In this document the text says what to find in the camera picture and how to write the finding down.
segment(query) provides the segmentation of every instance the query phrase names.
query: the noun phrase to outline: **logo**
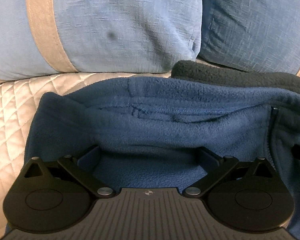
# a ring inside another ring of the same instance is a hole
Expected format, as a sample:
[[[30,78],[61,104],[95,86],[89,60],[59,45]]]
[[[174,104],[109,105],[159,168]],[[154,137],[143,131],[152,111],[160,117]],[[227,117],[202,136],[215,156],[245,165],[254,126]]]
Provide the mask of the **logo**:
[[[144,192],[146,195],[148,195],[148,196],[150,196],[150,195],[152,195],[153,194],[153,191],[151,191],[151,190],[147,190],[146,192]]]

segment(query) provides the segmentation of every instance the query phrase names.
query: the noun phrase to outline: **metal pin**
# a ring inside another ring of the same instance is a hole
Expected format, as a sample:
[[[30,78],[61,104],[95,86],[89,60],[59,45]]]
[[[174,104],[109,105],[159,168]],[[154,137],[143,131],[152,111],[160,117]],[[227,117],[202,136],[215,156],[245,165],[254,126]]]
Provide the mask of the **metal pin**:
[[[199,195],[201,193],[201,190],[197,187],[189,187],[186,189],[186,193],[188,195]]]
[[[98,191],[97,191],[97,193],[102,196],[110,195],[110,194],[112,194],[112,192],[113,192],[112,188],[109,188],[109,187],[102,187],[102,188],[98,189]]]

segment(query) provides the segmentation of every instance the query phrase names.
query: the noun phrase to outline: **black clamp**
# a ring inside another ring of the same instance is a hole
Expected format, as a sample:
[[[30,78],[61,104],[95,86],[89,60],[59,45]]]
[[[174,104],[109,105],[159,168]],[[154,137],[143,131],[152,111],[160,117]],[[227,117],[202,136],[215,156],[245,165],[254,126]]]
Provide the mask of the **black clamp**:
[[[228,228],[267,232],[288,225],[294,201],[266,158],[239,162],[204,147],[198,163],[208,174],[182,195],[202,201],[207,211]],[[53,233],[81,221],[99,200],[119,195],[76,165],[70,155],[56,162],[33,157],[22,168],[3,202],[12,229]]]

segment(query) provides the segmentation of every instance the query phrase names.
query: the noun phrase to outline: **light blue pillow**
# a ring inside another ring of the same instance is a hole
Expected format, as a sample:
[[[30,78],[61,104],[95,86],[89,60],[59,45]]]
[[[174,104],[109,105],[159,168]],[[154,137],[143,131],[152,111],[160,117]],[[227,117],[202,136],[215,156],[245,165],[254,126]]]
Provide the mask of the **light blue pillow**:
[[[300,0],[202,0],[207,61],[300,76]]]
[[[0,80],[168,72],[197,57],[201,21],[202,0],[0,0]]]

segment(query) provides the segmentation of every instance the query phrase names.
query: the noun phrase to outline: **quilted white fabric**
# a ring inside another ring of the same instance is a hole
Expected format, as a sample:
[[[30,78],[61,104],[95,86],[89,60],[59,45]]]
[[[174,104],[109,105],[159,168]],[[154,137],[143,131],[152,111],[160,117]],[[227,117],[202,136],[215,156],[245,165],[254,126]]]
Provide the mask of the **quilted white fabric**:
[[[170,73],[67,73],[0,85],[0,238],[7,223],[2,203],[23,166],[26,139],[41,96],[46,92],[65,95],[101,80],[130,76],[168,78]]]

